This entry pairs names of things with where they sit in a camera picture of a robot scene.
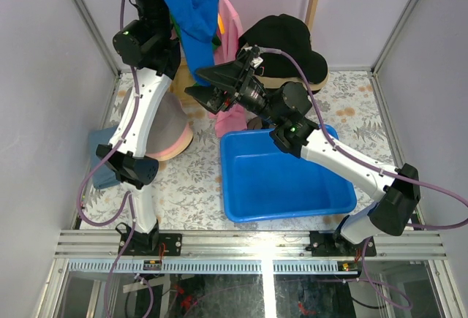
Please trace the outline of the khaki hat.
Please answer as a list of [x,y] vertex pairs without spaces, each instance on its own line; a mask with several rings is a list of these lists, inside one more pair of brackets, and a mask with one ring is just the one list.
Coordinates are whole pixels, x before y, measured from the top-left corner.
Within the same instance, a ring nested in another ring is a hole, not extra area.
[[269,89],[277,89],[280,88],[286,82],[294,82],[294,83],[301,83],[304,88],[309,87],[312,93],[317,93],[327,84],[329,75],[326,75],[323,80],[319,83],[312,83],[309,82],[307,86],[305,82],[300,77],[287,77],[287,78],[279,78],[279,77],[265,77],[265,76],[254,76],[257,80],[259,80],[265,88]]

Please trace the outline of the beige mannequin head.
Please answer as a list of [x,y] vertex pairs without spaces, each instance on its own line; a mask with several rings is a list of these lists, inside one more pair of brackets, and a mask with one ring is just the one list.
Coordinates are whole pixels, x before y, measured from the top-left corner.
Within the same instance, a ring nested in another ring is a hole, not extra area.
[[261,117],[254,117],[247,122],[248,130],[270,129],[273,125],[261,119]]

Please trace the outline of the pink bucket hat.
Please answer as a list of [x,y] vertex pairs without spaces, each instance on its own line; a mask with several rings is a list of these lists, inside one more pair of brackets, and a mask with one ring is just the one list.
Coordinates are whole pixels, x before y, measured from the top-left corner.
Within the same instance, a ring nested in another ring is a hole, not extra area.
[[146,143],[146,156],[158,161],[167,161],[182,154],[193,140],[193,131],[186,124],[181,132],[169,129],[166,132],[150,132]]

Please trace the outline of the grey bucket hat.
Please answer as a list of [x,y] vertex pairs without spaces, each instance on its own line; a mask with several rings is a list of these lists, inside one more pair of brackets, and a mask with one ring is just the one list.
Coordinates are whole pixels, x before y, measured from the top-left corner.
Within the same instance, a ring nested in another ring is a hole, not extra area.
[[166,132],[169,129],[181,132],[186,124],[188,118],[179,98],[171,92],[166,92],[156,111],[149,133]]

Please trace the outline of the blue cap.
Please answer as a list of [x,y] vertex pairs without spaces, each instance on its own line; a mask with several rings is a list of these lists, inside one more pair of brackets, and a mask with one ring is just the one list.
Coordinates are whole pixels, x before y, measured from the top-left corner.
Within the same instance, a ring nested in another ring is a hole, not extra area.
[[181,44],[192,77],[200,86],[209,83],[196,70],[214,65],[212,39],[218,26],[219,0],[164,0],[181,33]]

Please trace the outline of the blue plastic bin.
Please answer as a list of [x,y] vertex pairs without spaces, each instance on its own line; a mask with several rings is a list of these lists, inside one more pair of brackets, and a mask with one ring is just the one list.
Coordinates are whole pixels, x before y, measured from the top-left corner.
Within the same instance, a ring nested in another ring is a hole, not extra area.
[[220,140],[224,212],[232,222],[349,213],[354,186],[330,170],[281,152],[269,130],[230,132]]

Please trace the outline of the peach bucket hat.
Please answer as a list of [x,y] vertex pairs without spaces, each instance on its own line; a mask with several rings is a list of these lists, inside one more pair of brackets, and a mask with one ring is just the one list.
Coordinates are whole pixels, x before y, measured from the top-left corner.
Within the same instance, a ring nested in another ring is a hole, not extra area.
[[159,152],[156,155],[156,159],[159,161],[173,159],[177,155],[182,154],[189,147],[192,140],[192,135],[184,135],[183,137],[180,137],[172,146]]

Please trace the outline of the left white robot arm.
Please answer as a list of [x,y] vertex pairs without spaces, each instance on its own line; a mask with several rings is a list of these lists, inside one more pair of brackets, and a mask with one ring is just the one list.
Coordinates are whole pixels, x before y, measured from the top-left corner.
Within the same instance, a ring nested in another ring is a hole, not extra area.
[[129,250],[155,254],[159,250],[159,225],[149,186],[158,172],[157,160],[147,156],[149,132],[163,96],[181,62],[180,45],[172,37],[170,12],[164,0],[135,0],[138,18],[113,37],[113,47],[129,65],[134,87],[114,135],[98,145],[96,155],[137,196],[131,225],[135,233]]

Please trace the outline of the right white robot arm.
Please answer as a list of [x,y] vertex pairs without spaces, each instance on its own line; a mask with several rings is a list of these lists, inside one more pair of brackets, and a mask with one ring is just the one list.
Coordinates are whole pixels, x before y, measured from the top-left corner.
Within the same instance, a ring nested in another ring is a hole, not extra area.
[[261,50],[244,50],[236,60],[197,70],[207,86],[190,86],[185,93],[210,113],[239,104],[274,126],[270,137],[283,153],[314,162],[363,190],[373,203],[346,216],[333,234],[333,246],[350,255],[367,238],[381,232],[400,236],[420,200],[418,171],[384,164],[342,145],[324,124],[307,118],[313,104],[304,84],[286,81],[279,88],[265,88],[254,76],[261,65]]

